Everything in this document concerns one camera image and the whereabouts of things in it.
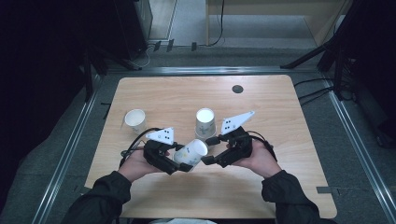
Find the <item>person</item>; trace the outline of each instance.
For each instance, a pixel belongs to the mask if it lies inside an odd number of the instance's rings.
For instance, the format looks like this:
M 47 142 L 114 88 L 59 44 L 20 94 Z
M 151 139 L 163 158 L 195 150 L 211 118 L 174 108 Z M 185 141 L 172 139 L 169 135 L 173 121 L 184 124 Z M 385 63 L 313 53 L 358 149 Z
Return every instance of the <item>person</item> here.
M 264 178 L 262 198 L 276 204 L 276 223 L 335 223 L 320 218 L 318 207 L 306 198 L 298 179 L 280 168 L 263 143 L 253 141 L 252 148 L 249 158 L 233 165 Z M 96 180 L 93 188 L 70 206 L 62 223 L 111 223 L 120 215 L 122 205 L 131 200 L 132 184 L 160 171 L 147 163 L 142 150 L 136 150 L 117 172 Z

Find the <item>black sleeve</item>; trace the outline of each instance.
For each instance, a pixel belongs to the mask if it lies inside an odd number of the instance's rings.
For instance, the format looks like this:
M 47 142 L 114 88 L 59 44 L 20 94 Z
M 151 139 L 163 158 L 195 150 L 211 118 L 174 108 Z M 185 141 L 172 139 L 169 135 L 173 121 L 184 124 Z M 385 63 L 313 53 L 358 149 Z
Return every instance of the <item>black sleeve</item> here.
M 69 208 L 65 223 L 111 223 L 131 200 L 131 182 L 118 172 L 95 181 L 93 188 L 79 197 Z
M 276 204 L 278 224 L 334 223 L 320 219 L 318 207 L 306 198 L 298 179 L 284 170 L 262 181 L 262 198 Z

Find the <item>gray floor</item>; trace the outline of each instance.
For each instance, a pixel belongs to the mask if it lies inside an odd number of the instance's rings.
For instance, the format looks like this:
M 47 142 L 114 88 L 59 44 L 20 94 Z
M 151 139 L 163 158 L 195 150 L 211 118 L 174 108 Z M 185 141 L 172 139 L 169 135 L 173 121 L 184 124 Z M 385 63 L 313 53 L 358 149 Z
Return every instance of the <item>gray floor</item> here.
M 175 38 L 175 43 L 190 45 L 191 41 L 202 41 L 200 35 L 192 35 L 196 29 L 188 30 L 187 28 L 191 28 L 191 26 L 177 25 L 176 19 L 177 14 L 171 33 L 171 36 Z M 179 35 L 180 38 L 176 38 L 177 30 L 183 30 L 186 35 Z M 308 36 L 308 33 L 296 35 L 296 37 L 290 39 L 298 39 L 298 36 L 305 35 Z M 225 43 L 231 42 L 229 38 L 225 36 Z M 111 103 L 118 81 L 121 78 L 159 75 L 213 75 L 199 72 L 210 70 L 211 67 L 208 66 L 239 67 L 239 69 L 246 67 L 247 70 L 250 66 L 259 66 L 261 71 L 266 71 L 262 72 L 262 75 L 283 73 L 289 75 L 294 83 L 322 77 L 322 74 L 318 73 L 315 68 L 320 55 L 294 71 L 280 70 L 278 68 L 280 64 L 299 58 L 315 46 L 306 45 L 305 40 L 297 41 L 298 44 L 293 41 L 289 42 L 287 38 L 282 39 L 282 35 L 275 37 L 274 40 L 277 38 L 279 38 L 280 43 L 284 43 L 283 48 L 276 48 L 271 45 L 268 47 L 263 44 L 243 48 L 244 38 L 239 38 L 242 41 L 240 45 L 235 44 L 232 48 L 223 45 L 215 48 L 199 47 L 198 50 L 191 51 L 189 47 L 186 47 L 173 48 L 170 52 L 166 51 L 166 47 L 162 47 L 158 51 L 149 49 L 149 57 L 143 55 L 135 62 L 139 64 L 148 63 L 140 72 L 129 72 L 116 64 L 110 64 L 109 74 L 104 77 L 103 84 L 98 89 L 92 112 L 78 141 L 64 180 L 59 186 L 48 216 L 44 218 L 47 220 L 46 223 L 59 223 L 68 206 L 82 191 L 105 124 L 104 117 L 108 105 L 102 103 Z M 235 73 L 235 70 L 232 69 L 228 71 L 230 72 L 222 75 L 231 75 L 231 71 L 233 71 L 233 74 Z M 299 96 L 302 96 L 323 87 L 324 84 L 321 81 L 311 82 L 296 87 L 296 92 Z M 396 178 L 393 173 L 396 168 L 396 162 L 394 162 L 396 150 L 379 147 L 375 141 L 375 135 L 359 106 L 353 102 L 344 102 L 344 104 L 360 133 L 361 140 L 370 152 L 376 168 L 383 176 L 389 189 L 392 190 L 392 194 L 395 195 Z M 21 164 L 8 195 L 7 205 L 0 216 L 0 223 L 32 222 L 83 106 L 84 90 L 76 96 L 74 102 L 65 111 L 51 136 L 35 148 Z M 343 123 L 334 109 L 330 95 L 325 95 L 303 106 L 303 111 L 338 210 L 334 220 L 338 223 L 389 223 Z

